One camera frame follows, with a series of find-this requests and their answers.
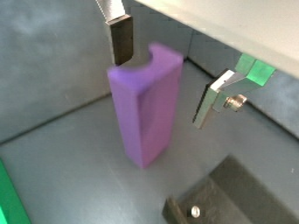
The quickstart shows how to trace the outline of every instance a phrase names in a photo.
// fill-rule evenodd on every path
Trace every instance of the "purple block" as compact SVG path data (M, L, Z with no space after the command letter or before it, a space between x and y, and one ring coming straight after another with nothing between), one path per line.
M183 56L167 46L150 45L146 66L108 70L109 86L126 154L146 168L167 148L172 126Z

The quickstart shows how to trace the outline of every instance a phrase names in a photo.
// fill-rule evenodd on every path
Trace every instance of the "green object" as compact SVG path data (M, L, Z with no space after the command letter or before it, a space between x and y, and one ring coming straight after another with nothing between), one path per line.
M0 207L4 218L0 224L31 224L29 218L24 211L23 202L16 194L15 187L5 171L0 159Z
M248 74L247 78L252 80L260 87L267 84L271 75L275 72L275 68L260 60L256 60Z
M247 79L254 81L260 87L267 84L275 70L266 62L242 53L236 64L236 71L244 74Z
M7 224L3 208L0 207L0 224Z
M248 74L251 67L255 64L256 59L250 55L242 53L238 64L236 64L236 71L244 75Z

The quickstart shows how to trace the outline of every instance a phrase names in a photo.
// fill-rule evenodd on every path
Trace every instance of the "white panel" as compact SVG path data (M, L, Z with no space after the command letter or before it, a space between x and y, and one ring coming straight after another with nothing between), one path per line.
M299 78L299 1L136 1Z

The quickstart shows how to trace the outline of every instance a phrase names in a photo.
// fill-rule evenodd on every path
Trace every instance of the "bolt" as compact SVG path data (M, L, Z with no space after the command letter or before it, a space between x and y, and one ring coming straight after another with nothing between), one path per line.
M191 209L188 209L187 216L198 219L202 216L200 208L198 206L194 206Z
M243 94L228 97L226 104L224 104L224 108L226 109L231 108L235 112L238 112L239 109L243 107L247 99L248 98Z

